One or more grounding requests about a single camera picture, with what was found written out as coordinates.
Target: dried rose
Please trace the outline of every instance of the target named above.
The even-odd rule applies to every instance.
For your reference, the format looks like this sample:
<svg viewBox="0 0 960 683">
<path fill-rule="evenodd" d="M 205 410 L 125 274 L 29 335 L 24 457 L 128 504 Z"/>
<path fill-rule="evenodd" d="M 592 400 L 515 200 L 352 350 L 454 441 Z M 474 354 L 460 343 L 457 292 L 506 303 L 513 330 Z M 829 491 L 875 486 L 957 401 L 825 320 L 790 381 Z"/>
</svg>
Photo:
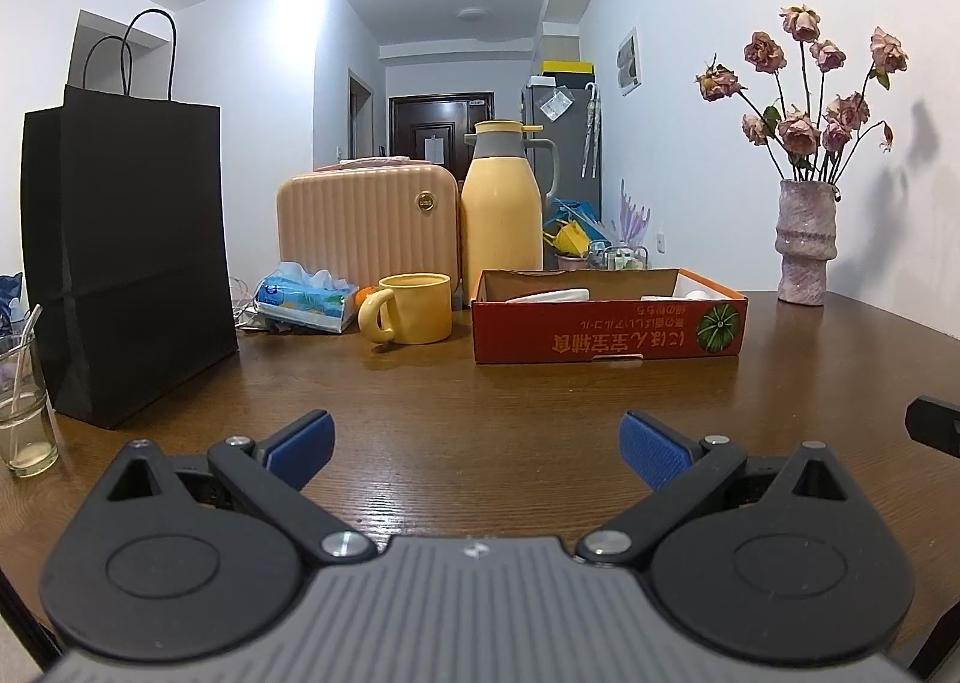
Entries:
<svg viewBox="0 0 960 683">
<path fill-rule="evenodd" d="M 874 68 L 880 74 L 906 70 L 907 56 L 899 38 L 883 32 L 883 29 L 875 29 L 870 37 L 870 54 L 874 58 Z"/>
<path fill-rule="evenodd" d="M 736 80 L 736 74 L 721 65 L 712 65 L 707 72 L 697 77 L 700 85 L 700 94 L 705 101 L 719 101 L 743 90 L 743 85 Z"/>
<path fill-rule="evenodd" d="M 810 44 L 810 56 L 817 61 L 817 67 L 823 73 L 843 68 L 843 63 L 847 59 L 847 56 L 829 38 L 823 43 L 815 41 Z"/>
<path fill-rule="evenodd" d="M 894 130 L 883 123 L 883 141 L 880 142 L 880 147 L 884 152 L 890 152 L 890 149 L 893 149 L 894 146 Z"/>
<path fill-rule="evenodd" d="M 839 122 L 829 123 L 823 134 L 824 149 L 827 152 L 840 152 L 844 144 L 850 141 L 851 135 L 850 128 Z"/>
<path fill-rule="evenodd" d="M 763 120 L 755 114 L 743 115 L 743 134 L 752 144 L 762 147 L 767 143 L 767 128 Z"/>
<path fill-rule="evenodd" d="M 784 143 L 784 149 L 793 154 L 805 157 L 816 152 L 820 146 L 820 131 L 813 127 L 810 116 L 796 107 L 786 112 L 784 120 L 776 126 L 776 132 Z"/>
<path fill-rule="evenodd" d="M 820 15 L 806 5 L 789 5 L 781 8 L 784 32 L 789 32 L 795 41 L 816 41 L 820 37 Z"/>
<path fill-rule="evenodd" d="M 743 58 L 762 74 L 776 74 L 786 67 L 784 50 L 765 32 L 757 31 L 743 48 Z"/>
<path fill-rule="evenodd" d="M 836 100 L 827 104 L 826 116 L 844 128 L 860 130 L 860 126 L 870 119 L 870 106 L 867 106 L 867 101 L 858 92 L 848 98 L 838 95 Z"/>
</svg>

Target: wooden table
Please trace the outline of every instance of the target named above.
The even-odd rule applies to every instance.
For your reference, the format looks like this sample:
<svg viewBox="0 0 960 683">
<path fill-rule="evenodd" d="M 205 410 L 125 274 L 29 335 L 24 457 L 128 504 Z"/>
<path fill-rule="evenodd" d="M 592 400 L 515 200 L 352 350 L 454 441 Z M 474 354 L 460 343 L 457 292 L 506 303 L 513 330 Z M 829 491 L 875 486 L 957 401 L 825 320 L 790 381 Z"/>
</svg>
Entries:
<svg viewBox="0 0 960 683">
<path fill-rule="evenodd" d="M 559 534 L 573 544 L 646 494 L 620 461 L 617 427 L 645 410 L 698 439 L 751 453 L 832 445 L 917 571 L 901 642 L 960 598 L 960 462 L 915 445 L 904 410 L 920 394 L 960 399 L 960 341 L 831 296 L 823 309 L 750 296 L 739 358 L 642 365 L 476 366 L 469 316 L 453 338 L 374 348 L 358 334 L 241 338 L 238 357 L 120 432 L 61 418 L 64 453 L 42 477 L 0 477 L 0 566 L 32 609 L 67 520 L 128 439 L 202 453 L 263 438 L 313 408 L 337 451 L 305 489 L 384 542 L 392 534 Z"/>
</svg>

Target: refrigerator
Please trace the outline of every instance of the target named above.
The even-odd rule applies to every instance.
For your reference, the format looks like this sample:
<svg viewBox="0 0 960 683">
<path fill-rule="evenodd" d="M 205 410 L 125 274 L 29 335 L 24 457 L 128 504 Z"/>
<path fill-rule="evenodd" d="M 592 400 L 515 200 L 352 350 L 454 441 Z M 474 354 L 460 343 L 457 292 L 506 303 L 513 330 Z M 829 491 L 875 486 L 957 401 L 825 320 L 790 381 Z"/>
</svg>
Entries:
<svg viewBox="0 0 960 683">
<path fill-rule="evenodd" d="M 585 200 L 598 218 L 603 219 L 600 203 L 600 181 L 603 173 L 603 149 L 593 173 L 593 155 L 587 167 L 587 176 L 581 176 L 584 164 L 584 143 L 587 141 L 587 102 L 589 90 L 572 89 L 573 105 L 556 122 L 539 108 L 539 104 L 553 95 L 553 87 L 526 87 L 522 95 L 523 124 L 543 125 L 541 133 L 530 133 L 531 138 L 549 138 L 560 151 L 560 188 L 557 197 L 565 200 Z M 545 196 L 553 182 L 553 162 L 548 149 L 527 149 L 527 159 L 534 169 L 536 184 Z"/>
</svg>

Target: wall picture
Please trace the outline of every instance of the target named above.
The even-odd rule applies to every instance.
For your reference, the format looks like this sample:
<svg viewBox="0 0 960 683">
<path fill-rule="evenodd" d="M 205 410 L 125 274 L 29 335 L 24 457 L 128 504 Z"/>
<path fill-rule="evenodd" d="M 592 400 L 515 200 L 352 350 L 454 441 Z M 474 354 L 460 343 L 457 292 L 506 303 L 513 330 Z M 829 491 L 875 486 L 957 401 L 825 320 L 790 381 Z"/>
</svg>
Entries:
<svg viewBox="0 0 960 683">
<path fill-rule="evenodd" d="M 620 44 L 616 55 L 616 68 L 617 82 L 623 95 L 629 95 L 640 86 L 640 39 L 637 28 L 633 28 Z"/>
</svg>

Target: front door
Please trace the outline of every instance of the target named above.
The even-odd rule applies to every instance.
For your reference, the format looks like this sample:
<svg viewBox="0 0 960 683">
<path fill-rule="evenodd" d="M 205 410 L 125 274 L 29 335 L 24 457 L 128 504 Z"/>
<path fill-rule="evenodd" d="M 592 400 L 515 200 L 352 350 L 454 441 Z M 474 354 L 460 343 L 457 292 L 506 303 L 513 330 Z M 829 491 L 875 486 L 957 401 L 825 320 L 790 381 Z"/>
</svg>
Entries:
<svg viewBox="0 0 960 683">
<path fill-rule="evenodd" d="M 473 159 L 464 135 L 493 119 L 493 93 L 390 99 L 390 154 L 443 165 L 461 185 Z"/>
</svg>

